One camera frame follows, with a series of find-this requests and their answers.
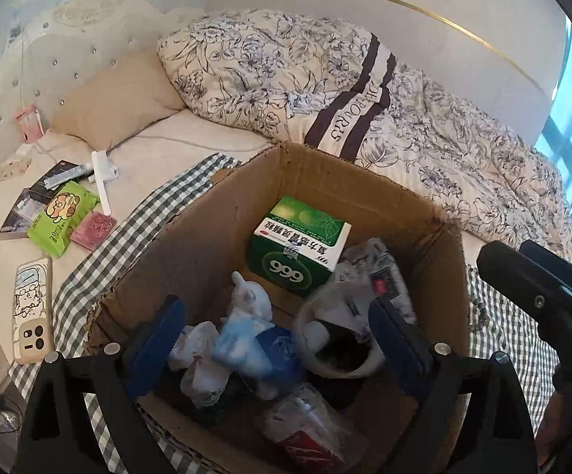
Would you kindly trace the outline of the dark book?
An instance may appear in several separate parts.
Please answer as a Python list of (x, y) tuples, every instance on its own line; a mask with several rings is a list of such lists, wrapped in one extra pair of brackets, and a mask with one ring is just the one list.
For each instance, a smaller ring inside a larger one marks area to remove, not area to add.
[(24, 188), (1, 225), (0, 240), (25, 239), (34, 219), (39, 216), (39, 213), (45, 207), (45, 203), (33, 199), (30, 196), (30, 190), (27, 187)]

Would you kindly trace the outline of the green snack packet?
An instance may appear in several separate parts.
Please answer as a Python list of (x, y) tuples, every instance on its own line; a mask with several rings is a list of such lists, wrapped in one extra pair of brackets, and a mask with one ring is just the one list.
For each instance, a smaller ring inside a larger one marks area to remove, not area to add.
[(60, 258), (71, 243), (73, 231), (96, 204), (98, 196), (69, 181), (34, 219), (27, 237), (51, 257)]

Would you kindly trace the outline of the cardboard box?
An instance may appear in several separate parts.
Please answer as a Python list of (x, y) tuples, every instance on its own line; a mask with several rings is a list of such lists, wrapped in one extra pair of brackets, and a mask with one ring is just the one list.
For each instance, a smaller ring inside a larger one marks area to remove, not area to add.
[[(241, 269), (265, 286), (274, 322), (294, 331), (308, 294), (328, 281), (344, 250), (380, 239), (403, 275), (418, 327), (453, 352), (469, 346), (469, 295), (458, 228), (443, 211), (382, 175), (298, 145), (274, 147), (233, 168), (186, 210), (173, 211), (139, 259), (98, 299), (87, 350), (123, 341), (150, 321), (165, 296), (185, 304), (188, 324), (219, 323), (229, 306), (230, 274)], [(418, 404), (401, 395), (384, 367), (360, 380), (315, 379), (325, 400), (365, 436), (362, 459), (346, 473), (392, 471), (392, 448)], [(143, 400), (163, 426), (224, 473), (305, 473), (262, 435), (269, 408), (251, 394), (232, 396), (221, 416), (202, 417), (181, 403), (171, 374)]]

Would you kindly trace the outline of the pink card packet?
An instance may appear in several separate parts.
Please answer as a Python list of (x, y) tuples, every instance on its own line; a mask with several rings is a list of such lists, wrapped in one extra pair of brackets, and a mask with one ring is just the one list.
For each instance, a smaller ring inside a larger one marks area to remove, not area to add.
[(117, 220), (112, 216), (92, 211), (75, 228), (71, 241), (93, 252), (110, 235), (116, 223)]

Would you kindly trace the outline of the beige pillow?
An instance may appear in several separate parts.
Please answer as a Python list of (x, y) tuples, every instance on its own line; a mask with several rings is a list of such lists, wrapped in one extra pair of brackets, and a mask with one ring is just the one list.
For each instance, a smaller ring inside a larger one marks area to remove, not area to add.
[(158, 53), (149, 48), (120, 58), (75, 89), (51, 118), (50, 131), (109, 151), (184, 108)]

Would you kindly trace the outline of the white plug-in night light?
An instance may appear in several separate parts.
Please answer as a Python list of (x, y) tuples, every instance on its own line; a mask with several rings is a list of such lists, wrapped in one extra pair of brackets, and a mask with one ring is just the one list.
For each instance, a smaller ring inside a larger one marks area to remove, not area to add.
[(330, 342), (330, 332), (320, 321), (310, 321), (303, 327), (303, 338), (306, 347), (316, 354)]

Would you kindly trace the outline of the floss pick jar blue label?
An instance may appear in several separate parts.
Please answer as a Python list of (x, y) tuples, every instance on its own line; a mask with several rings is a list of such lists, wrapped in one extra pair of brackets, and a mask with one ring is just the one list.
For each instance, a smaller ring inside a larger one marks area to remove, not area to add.
[(368, 446), (365, 436), (308, 385), (266, 411), (261, 429), (308, 473), (345, 473), (362, 460)]

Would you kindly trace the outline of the white tufted headboard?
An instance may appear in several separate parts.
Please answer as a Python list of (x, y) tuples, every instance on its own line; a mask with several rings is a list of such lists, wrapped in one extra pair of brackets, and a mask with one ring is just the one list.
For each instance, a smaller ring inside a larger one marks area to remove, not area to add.
[(77, 87), (203, 10), (203, 0), (62, 0), (13, 21), (0, 57), (0, 164), (23, 143), (20, 110), (33, 106), (49, 123)]

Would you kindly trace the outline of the white stick tool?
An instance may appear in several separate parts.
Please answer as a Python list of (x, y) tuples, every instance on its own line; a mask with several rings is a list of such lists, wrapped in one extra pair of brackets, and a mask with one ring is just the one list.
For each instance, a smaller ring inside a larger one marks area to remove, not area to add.
[(115, 180), (119, 176), (118, 168), (111, 163), (106, 151), (93, 151), (91, 153), (94, 183), (98, 190), (98, 199), (103, 214), (111, 215), (110, 202), (107, 195), (106, 183)]

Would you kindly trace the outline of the pink phone charm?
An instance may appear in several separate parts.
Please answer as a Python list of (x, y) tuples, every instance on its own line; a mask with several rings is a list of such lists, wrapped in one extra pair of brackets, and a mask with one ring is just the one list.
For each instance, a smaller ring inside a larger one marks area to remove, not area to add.
[(21, 140), (28, 145), (39, 141), (45, 135), (41, 114), (35, 105), (21, 109), (15, 116), (15, 123)]

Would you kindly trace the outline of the floral tissue pack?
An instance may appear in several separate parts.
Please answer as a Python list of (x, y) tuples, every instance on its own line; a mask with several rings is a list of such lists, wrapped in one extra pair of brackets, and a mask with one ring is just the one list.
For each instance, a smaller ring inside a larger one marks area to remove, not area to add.
[(399, 267), (377, 237), (345, 250), (319, 296), (315, 317), (347, 329), (361, 344), (371, 338), (368, 307), (378, 296), (388, 296), (406, 322), (418, 323)]

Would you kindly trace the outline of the phone in cartoon case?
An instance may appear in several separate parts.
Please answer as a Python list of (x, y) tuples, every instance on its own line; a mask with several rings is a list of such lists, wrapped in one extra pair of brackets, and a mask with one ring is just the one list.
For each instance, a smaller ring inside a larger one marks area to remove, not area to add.
[(21, 264), (13, 292), (13, 355), (18, 365), (42, 362), (54, 350), (51, 324), (53, 264), (41, 258)]

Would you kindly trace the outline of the floral quilt with stripes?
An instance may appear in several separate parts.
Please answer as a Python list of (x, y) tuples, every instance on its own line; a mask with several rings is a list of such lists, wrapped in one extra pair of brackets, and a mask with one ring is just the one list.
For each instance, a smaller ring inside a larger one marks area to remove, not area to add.
[(382, 175), (480, 239), (534, 241), (572, 261), (572, 219), (550, 160), (466, 98), (339, 18), (228, 10), (158, 42), (196, 116), (318, 149)]

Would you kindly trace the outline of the green 999 medicine box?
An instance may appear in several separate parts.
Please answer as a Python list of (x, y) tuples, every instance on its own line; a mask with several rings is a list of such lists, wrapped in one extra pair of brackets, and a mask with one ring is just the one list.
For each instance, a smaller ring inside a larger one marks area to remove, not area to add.
[(350, 232), (349, 223), (284, 197), (251, 236), (247, 264), (277, 287), (304, 297), (334, 273)]

